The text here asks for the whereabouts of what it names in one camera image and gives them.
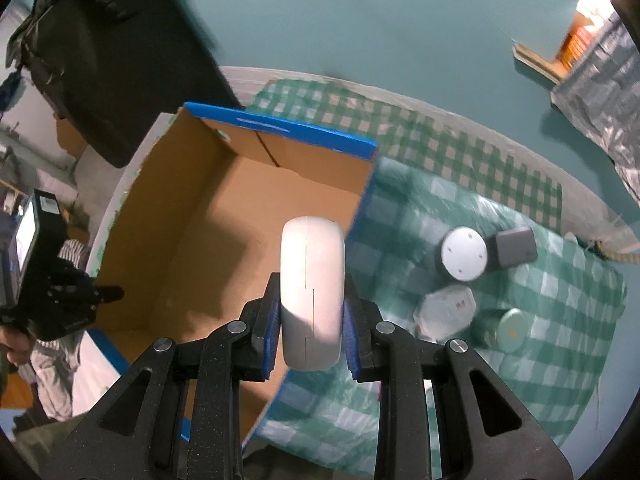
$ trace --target open cardboard box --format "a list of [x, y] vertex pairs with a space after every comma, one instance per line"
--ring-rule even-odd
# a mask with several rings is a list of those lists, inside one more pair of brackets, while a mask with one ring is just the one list
[[[280, 269], [280, 236], [297, 216], [346, 232], [370, 179], [373, 141], [308, 124], [186, 104], [140, 167], [107, 240], [99, 283], [125, 290], [97, 325], [129, 361], [156, 338], [204, 338], [237, 319]], [[241, 433], [273, 398], [241, 385]], [[186, 416], [193, 407], [193, 391]]]

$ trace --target white round lid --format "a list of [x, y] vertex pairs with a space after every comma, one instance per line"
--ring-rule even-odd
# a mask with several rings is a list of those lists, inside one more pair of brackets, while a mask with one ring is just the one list
[[460, 282], [479, 278], [486, 268], [486, 244], [469, 227], [450, 231], [442, 242], [442, 264]]

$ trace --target black bag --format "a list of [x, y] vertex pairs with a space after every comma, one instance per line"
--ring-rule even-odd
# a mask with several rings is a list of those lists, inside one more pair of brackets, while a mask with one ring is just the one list
[[173, 0], [35, 0], [7, 46], [12, 61], [118, 168], [160, 112], [186, 101], [240, 107]]

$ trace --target green lid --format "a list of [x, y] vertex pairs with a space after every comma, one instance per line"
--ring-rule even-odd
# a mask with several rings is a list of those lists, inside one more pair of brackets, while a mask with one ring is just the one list
[[517, 308], [508, 310], [495, 331], [498, 348], [507, 354], [515, 352], [524, 343], [528, 332], [529, 322], [523, 311]]

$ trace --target triangular cutout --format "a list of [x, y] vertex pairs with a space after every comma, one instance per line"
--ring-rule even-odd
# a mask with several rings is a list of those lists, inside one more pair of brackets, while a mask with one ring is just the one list
[[470, 376], [487, 436], [497, 436], [519, 429], [522, 426], [520, 417], [487, 378], [477, 370], [471, 372]]
[[123, 436], [133, 435], [150, 380], [151, 372], [142, 370], [102, 416], [98, 426]]

